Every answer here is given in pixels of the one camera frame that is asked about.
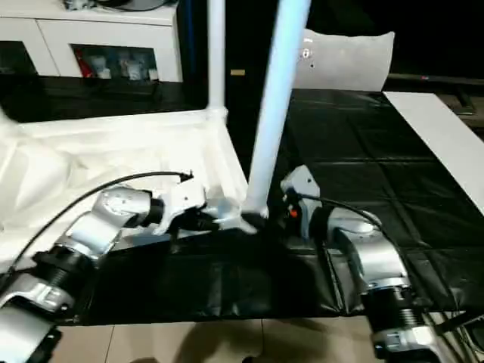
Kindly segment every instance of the white pipe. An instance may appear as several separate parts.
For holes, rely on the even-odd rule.
[[[225,0],[209,0],[209,109],[225,107]]]
[[[264,213],[311,0],[280,0],[243,210]]]

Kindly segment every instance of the tile floor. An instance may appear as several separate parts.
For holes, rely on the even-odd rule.
[[[364,317],[66,327],[51,363],[373,363]]]

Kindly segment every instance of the black tablecloth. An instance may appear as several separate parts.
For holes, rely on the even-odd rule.
[[[169,83],[0,82],[10,82],[0,94],[2,106],[21,122],[185,110],[206,102],[202,92]],[[239,96],[228,100],[228,130],[247,175],[259,101]],[[484,312],[484,218],[382,94],[295,91],[271,206],[281,197],[279,181],[302,163],[323,196],[383,221],[405,254],[417,304]],[[77,304],[74,324],[361,313],[346,262],[323,246],[323,240],[231,230],[114,252]]]

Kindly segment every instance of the black wire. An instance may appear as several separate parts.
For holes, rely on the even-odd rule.
[[[451,318],[455,318],[456,316],[458,316],[458,313],[457,312],[451,312]],[[470,340],[470,338],[468,337],[467,333],[466,333],[466,327],[465,326],[461,326],[461,327],[458,327],[456,330],[458,330],[460,332],[460,335],[461,335],[461,339],[463,341],[463,343],[470,349],[472,350],[473,352],[478,352],[479,354],[482,354],[484,355],[484,351],[482,351],[475,343],[472,342],[472,340]]]
[[[83,195],[76,198],[72,203],[70,203],[68,206],[66,206],[64,209],[62,209],[57,215],[55,215],[50,221],[48,221],[42,228],[40,228],[39,231],[36,234],[34,234],[34,236],[32,238],[30,238],[29,242],[27,242],[25,247],[20,251],[20,253],[15,258],[15,260],[11,263],[7,272],[5,272],[5,274],[2,278],[2,282],[0,282],[0,293],[3,292],[5,286],[7,285],[8,281],[10,280],[11,276],[15,273],[15,268],[17,267],[18,262],[22,259],[25,252],[34,244],[34,242],[37,240],[37,238],[39,238],[45,231],[47,231],[49,229],[49,227],[51,227],[61,216],[63,216],[65,213],[67,213],[69,210],[71,210],[76,204],[82,202],[85,198],[90,197],[91,195],[96,194],[99,191],[102,191],[103,189],[106,189],[106,188],[111,187],[113,185],[123,183],[123,182],[127,182],[127,181],[133,180],[133,179],[148,178],[150,176],[179,176],[182,181],[193,178],[192,175],[185,174],[183,172],[142,172],[142,173],[139,173],[139,174],[127,175],[127,176],[123,176],[121,178],[117,178],[117,179],[108,181],[106,183],[103,183],[103,184],[97,186],[94,189],[91,189],[90,191],[85,192]]]
[[[433,316],[429,312],[424,312],[423,315],[427,317],[427,319],[430,321],[432,328],[435,330],[436,327],[438,326],[438,323],[436,322],[436,319],[433,318]],[[465,359],[461,357],[461,355],[458,353],[456,350],[455,346],[451,343],[451,341],[444,335],[439,336],[440,339],[444,342],[445,346],[449,350],[449,352],[454,356],[454,359],[457,363],[465,363]]]
[[[140,12],[143,12],[143,11],[152,11],[152,10],[156,10],[158,8],[161,8],[162,6],[169,5],[169,4],[170,4],[170,2],[163,2],[160,5],[153,6],[152,8],[148,8],[148,9],[126,9],[126,8],[123,8],[123,5],[120,5],[119,7],[117,7],[117,6],[106,6],[106,5],[102,5],[101,2],[96,2],[96,5],[99,8],[115,10],[115,11],[119,11],[120,13],[131,13],[131,12],[140,13]]]
[[[315,197],[315,196],[309,195],[309,194],[297,193],[297,195],[299,197],[301,197],[302,199],[318,200],[318,201],[320,201],[322,203],[329,204],[330,206],[338,206],[340,208],[344,208],[344,209],[351,210],[352,212],[354,212],[354,213],[358,214],[359,216],[365,218],[372,225],[374,225],[375,227],[377,227],[378,229],[380,229],[383,234],[385,234],[384,231],[383,231],[383,229],[382,229],[381,222],[379,222],[377,219],[375,219],[373,216],[371,216],[370,214],[366,213],[365,211],[363,211],[363,210],[361,210],[359,208],[356,208],[355,206],[352,206],[352,205],[347,204],[347,203],[344,203],[344,202],[339,202],[337,200],[329,199],[329,198]]]

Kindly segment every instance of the white frame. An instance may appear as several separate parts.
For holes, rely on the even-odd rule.
[[[152,48],[161,81],[180,82],[175,30],[172,26],[37,20],[61,76],[81,77],[71,44]]]
[[[40,76],[59,76],[34,19],[0,17],[0,41],[22,42]]]

